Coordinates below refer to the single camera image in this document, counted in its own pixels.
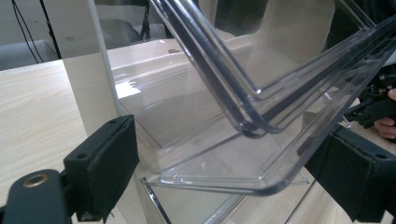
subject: person's hand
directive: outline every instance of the person's hand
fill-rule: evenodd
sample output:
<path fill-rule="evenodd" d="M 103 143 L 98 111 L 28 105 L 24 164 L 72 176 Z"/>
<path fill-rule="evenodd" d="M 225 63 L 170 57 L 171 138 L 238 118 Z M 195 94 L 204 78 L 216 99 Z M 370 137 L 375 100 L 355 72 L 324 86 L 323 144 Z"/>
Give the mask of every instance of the person's hand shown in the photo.
<path fill-rule="evenodd" d="M 396 89 L 388 91 L 390 99 L 396 101 Z M 384 118 L 379 119 L 375 122 L 375 127 L 378 129 L 379 135 L 384 138 L 395 139 L 396 138 L 396 127 L 393 127 L 395 120 Z"/>

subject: stacked plastic bins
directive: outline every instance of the stacked plastic bins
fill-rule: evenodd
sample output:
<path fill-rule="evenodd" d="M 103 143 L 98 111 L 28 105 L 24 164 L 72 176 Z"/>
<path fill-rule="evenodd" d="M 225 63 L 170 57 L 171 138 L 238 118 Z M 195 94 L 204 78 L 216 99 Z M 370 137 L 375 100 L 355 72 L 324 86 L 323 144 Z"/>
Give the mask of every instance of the stacked plastic bins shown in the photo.
<path fill-rule="evenodd" d="M 179 45 L 114 70 L 145 184 L 229 193 L 219 205 L 288 186 L 395 49 L 396 17 L 360 2 L 152 4 Z"/>

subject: black mechanical part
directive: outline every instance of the black mechanical part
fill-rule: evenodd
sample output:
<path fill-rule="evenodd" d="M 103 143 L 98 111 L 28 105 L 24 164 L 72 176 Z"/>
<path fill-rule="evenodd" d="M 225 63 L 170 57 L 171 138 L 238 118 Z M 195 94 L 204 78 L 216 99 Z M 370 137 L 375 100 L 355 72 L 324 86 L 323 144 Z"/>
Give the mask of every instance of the black mechanical part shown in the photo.
<path fill-rule="evenodd" d="M 305 166 L 352 220 L 396 216 L 396 156 L 339 126 Z"/>
<path fill-rule="evenodd" d="M 2 223 L 71 223 L 58 172 L 42 170 L 17 180 L 9 191 Z"/>
<path fill-rule="evenodd" d="M 134 117 L 113 119 L 64 159 L 60 175 L 43 170 L 15 182 L 0 223 L 71 223 L 74 213 L 106 222 L 138 163 Z"/>
<path fill-rule="evenodd" d="M 360 104 L 348 109 L 345 117 L 357 121 L 364 128 L 374 126 L 383 118 L 396 118 L 396 101 L 388 97 L 388 91 L 396 88 L 396 66 L 383 67 L 370 85 L 364 89 L 359 99 Z"/>

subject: clear plastic bin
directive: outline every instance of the clear plastic bin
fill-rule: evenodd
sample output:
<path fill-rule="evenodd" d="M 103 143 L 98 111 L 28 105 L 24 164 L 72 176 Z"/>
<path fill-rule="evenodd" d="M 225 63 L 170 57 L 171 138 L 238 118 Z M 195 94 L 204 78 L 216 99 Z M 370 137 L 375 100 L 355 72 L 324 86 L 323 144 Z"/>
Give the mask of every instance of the clear plastic bin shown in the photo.
<path fill-rule="evenodd" d="M 146 43 L 169 49 L 113 71 L 134 92 L 120 102 L 135 114 L 148 183 L 278 192 L 394 51 L 396 17 L 372 22 L 347 0 L 262 1 L 244 15 L 244 1 L 195 2 L 153 0 L 181 47 Z"/>

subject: metal bolt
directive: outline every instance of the metal bolt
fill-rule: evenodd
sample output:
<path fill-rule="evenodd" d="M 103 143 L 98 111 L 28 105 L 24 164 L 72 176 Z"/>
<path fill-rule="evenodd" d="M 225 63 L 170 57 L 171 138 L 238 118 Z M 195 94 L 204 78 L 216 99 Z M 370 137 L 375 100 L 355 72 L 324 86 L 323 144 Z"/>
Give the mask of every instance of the metal bolt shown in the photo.
<path fill-rule="evenodd" d="M 29 177 L 28 179 L 26 179 L 25 181 L 23 181 L 23 186 L 27 189 L 29 188 L 34 188 L 37 187 L 39 185 L 41 185 L 42 183 L 46 182 L 50 177 L 46 174 L 41 174 L 41 175 L 33 175 L 31 177 Z"/>

